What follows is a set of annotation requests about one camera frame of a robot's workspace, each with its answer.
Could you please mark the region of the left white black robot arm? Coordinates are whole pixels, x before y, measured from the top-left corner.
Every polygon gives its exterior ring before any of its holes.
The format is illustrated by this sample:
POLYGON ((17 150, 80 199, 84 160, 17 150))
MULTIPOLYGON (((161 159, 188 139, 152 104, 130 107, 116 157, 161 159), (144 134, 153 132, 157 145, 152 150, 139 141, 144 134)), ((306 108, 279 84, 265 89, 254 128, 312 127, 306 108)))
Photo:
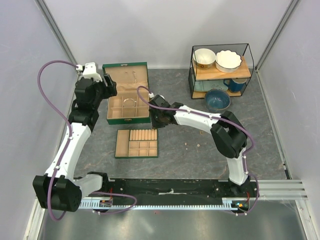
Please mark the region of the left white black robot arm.
POLYGON ((68 129, 50 167, 45 174, 35 176, 32 186, 39 204, 44 209, 75 212, 82 198, 91 193, 99 197, 110 191, 107 174, 89 172, 85 177, 74 178, 82 149, 99 118, 102 100, 117 95, 117 84, 108 73, 102 81, 82 77, 75 84, 75 100, 67 119, 68 129))

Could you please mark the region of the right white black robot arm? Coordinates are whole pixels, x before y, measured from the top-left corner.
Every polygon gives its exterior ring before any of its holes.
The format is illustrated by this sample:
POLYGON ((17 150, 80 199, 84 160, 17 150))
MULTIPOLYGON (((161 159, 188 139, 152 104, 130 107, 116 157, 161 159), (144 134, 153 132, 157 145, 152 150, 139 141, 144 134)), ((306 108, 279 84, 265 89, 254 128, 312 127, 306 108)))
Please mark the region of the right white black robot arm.
POLYGON ((159 129, 168 125, 188 126, 212 135, 216 149, 227 159, 229 191, 235 197, 247 191, 245 181, 248 173, 243 157, 247 148, 248 135, 230 111, 209 113, 198 111, 179 102, 170 104, 162 95, 149 94, 152 127, 159 129))

